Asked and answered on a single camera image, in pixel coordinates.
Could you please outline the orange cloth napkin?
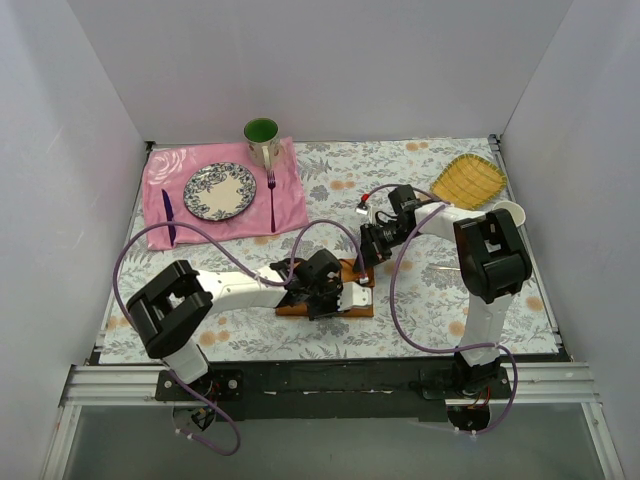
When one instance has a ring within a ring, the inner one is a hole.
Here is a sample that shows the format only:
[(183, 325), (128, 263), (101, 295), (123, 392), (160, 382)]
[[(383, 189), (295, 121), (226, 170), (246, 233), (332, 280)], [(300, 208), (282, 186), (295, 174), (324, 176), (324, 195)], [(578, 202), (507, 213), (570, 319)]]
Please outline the orange cloth napkin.
[[(357, 260), (355, 258), (351, 259), (340, 259), (340, 263), (342, 265), (341, 276), (344, 282), (357, 282), (359, 280), (359, 275), (353, 272), (353, 267), (357, 264)], [(366, 271), (369, 281), (366, 284), (363, 284), (363, 287), (370, 289), (370, 301), (367, 306), (354, 306), (352, 309), (343, 312), (336, 312), (330, 314), (330, 317), (365, 317), (371, 318), (374, 316), (374, 307), (373, 307), (373, 288), (375, 287), (375, 274), (372, 268)], [(308, 308), (305, 304), (299, 304), (295, 306), (281, 306), (275, 310), (277, 316), (281, 317), (307, 317), (310, 319), (308, 314)]]

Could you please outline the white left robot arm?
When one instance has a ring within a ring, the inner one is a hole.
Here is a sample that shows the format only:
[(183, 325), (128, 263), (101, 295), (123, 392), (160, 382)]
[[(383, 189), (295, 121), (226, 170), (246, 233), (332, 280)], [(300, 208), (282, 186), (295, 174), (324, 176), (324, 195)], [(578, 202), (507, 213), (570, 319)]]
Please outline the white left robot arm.
[(178, 260), (134, 294), (126, 312), (148, 357), (173, 371), (188, 398), (200, 400), (211, 392), (213, 377), (193, 334), (208, 314), (303, 305), (311, 320), (333, 316), (350, 306), (341, 271), (341, 262), (326, 249), (253, 274), (196, 270)]

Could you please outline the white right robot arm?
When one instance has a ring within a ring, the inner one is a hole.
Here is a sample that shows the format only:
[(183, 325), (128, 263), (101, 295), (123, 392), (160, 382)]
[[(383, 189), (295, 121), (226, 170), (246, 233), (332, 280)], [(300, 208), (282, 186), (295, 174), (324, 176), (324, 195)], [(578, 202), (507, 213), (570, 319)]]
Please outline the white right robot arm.
[(454, 242), (459, 271), (469, 292), (465, 331), (459, 345), (448, 349), (449, 366), (426, 371), (416, 387), (428, 398), (449, 395), (475, 397), (506, 382), (500, 339), (506, 313), (532, 275), (532, 262), (511, 213), (466, 210), (429, 195), (420, 200), (410, 185), (398, 185), (388, 195), (393, 209), (369, 213), (363, 195), (356, 210), (367, 215), (360, 225), (363, 261), (354, 271), (373, 268), (389, 260), (393, 248), (406, 251), (420, 235)]

